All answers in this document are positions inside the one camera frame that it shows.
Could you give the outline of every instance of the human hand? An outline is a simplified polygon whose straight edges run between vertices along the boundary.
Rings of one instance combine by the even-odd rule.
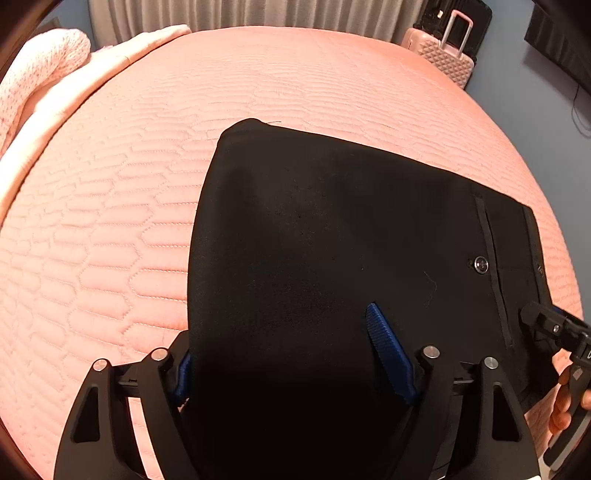
[[[558,390],[558,394],[556,395],[556,401],[554,402],[554,411],[550,416],[550,422],[548,427],[550,428],[550,433],[552,435],[556,435],[557,433],[566,430],[570,425],[570,413],[568,409],[570,408],[571,403],[571,396],[569,392],[569,379],[570,379],[570,366],[567,367],[564,372],[560,375],[558,379],[558,383],[560,384],[560,389]],[[581,406],[585,410],[591,410],[591,390],[587,390],[583,394],[583,398],[581,399]]]

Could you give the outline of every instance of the pink quilted bedspread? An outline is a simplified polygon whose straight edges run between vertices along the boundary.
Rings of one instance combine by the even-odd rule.
[[[220,133],[248,117],[399,153],[530,205],[553,300],[582,313],[560,228],[527,166],[427,61],[327,31],[190,34],[128,67],[74,113],[0,230],[0,417],[44,479],[91,363],[137,361],[186,328],[200,187]],[[551,402],[530,415],[539,446]],[[136,423],[147,472],[158,478]]]

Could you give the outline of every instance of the curtain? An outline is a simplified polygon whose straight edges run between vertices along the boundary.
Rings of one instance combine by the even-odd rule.
[[[337,30],[400,43],[425,0],[89,0],[99,48],[144,31],[243,25]]]

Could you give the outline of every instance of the metal screw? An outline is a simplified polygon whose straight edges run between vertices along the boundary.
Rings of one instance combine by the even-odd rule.
[[[439,355],[441,355],[439,348],[437,348],[436,346],[433,346],[433,345],[426,346],[423,349],[423,353],[425,354],[425,356],[427,358],[438,358]]]
[[[107,360],[105,360],[104,358],[101,358],[100,360],[97,360],[95,363],[92,364],[92,368],[97,372],[103,371],[106,367]]]
[[[493,358],[491,356],[487,356],[484,359],[484,364],[490,368],[491,370],[494,370],[495,368],[497,368],[499,366],[499,362],[496,360],[496,358]]]
[[[166,350],[166,348],[157,348],[156,350],[154,350],[152,352],[152,355],[150,355],[150,356],[152,357],[152,360],[156,360],[157,362],[160,362],[161,360],[164,360],[167,355],[168,355],[168,350]]]

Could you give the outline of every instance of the button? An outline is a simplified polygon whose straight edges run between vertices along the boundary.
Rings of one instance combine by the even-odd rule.
[[[479,274],[485,274],[488,272],[488,260],[484,257],[476,257],[474,260],[474,270]]]

